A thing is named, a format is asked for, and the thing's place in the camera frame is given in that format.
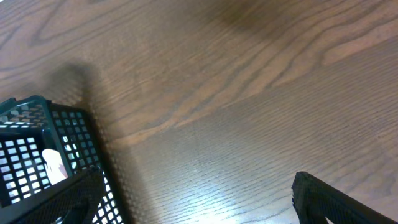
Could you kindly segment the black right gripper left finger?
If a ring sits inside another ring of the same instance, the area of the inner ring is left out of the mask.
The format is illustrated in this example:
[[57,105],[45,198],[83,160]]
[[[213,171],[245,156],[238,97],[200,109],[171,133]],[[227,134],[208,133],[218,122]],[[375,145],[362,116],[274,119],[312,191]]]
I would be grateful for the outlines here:
[[1,223],[91,223],[104,194],[102,170],[91,167],[2,208]]

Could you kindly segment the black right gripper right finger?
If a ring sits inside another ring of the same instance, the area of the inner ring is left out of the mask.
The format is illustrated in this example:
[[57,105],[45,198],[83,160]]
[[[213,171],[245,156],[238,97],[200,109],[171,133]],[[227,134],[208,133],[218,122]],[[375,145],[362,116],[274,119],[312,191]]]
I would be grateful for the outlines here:
[[308,172],[296,173],[292,203],[301,224],[396,223]]

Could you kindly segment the white plastic fork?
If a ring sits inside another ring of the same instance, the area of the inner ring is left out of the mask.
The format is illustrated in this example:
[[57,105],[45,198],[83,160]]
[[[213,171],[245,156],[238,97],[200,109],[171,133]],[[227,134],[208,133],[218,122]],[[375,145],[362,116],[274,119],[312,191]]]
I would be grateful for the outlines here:
[[60,153],[53,149],[44,149],[42,157],[47,177],[52,185],[68,178]]

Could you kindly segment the black plastic basket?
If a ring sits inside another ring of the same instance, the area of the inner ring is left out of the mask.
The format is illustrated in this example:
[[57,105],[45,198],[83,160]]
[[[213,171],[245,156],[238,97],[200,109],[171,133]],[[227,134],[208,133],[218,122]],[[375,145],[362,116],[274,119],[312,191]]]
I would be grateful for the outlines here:
[[102,170],[105,194],[91,223],[129,221],[89,114],[41,96],[1,103],[1,209],[53,186],[44,149],[60,153],[68,177],[91,167]]

